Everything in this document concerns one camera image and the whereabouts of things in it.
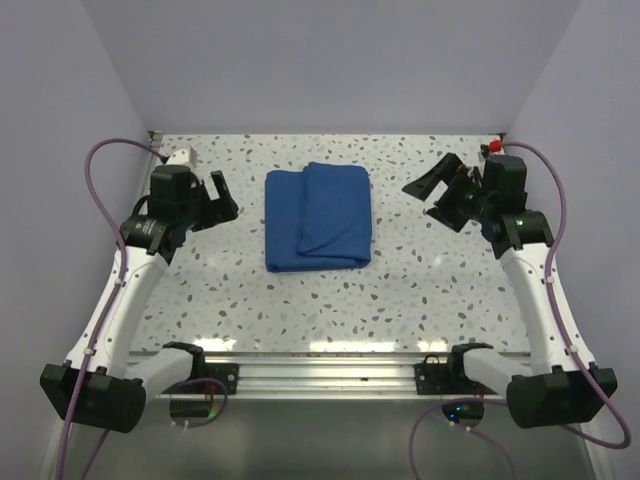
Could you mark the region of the blue surgical drape cloth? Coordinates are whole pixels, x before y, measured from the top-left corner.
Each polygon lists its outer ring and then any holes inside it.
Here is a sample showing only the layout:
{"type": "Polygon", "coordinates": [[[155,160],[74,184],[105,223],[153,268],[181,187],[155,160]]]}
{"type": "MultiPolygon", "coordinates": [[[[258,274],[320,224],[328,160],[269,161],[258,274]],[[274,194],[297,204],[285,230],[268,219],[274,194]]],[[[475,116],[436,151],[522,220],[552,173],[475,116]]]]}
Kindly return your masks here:
{"type": "Polygon", "coordinates": [[[358,269],[371,261],[372,200],[361,166],[311,162],[265,179],[265,264],[271,273],[358,269]]]}

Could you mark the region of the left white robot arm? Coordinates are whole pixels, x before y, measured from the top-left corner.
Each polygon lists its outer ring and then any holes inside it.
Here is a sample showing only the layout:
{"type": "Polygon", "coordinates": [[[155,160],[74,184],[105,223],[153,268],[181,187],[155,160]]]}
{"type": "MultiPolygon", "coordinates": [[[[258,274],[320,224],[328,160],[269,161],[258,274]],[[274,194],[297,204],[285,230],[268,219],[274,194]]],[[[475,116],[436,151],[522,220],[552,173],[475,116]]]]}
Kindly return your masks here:
{"type": "Polygon", "coordinates": [[[172,341],[129,366],[145,307],[188,232],[234,221],[238,206],[224,175],[210,174],[218,193],[185,165],[154,169],[150,191],[123,222],[112,271],[87,327],[64,362],[48,364],[40,385],[61,419],[128,433],[151,400],[178,385],[201,390],[211,380],[201,347],[172,341]]]}

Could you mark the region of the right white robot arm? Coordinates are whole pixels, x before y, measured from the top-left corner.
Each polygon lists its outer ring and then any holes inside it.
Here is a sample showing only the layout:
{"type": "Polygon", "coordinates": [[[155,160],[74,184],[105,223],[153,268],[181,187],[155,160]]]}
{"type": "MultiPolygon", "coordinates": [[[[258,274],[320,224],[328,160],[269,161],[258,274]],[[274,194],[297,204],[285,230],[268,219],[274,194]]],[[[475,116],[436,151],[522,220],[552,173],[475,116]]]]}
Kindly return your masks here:
{"type": "Polygon", "coordinates": [[[492,247],[516,296],[530,345],[524,366],[486,343],[452,347],[445,363],[451,389],[477,384],[506,400],[523,428],[587,423],[617,389],[582,339],[549,255],[554,242],[545,215],[526,206],[527,167],[515,156],[488,153],[470,168],[453,153],[403,187],[424,201],[439,183],[446,189],[427,215],[460,232],[473,220],[492,247]]]}

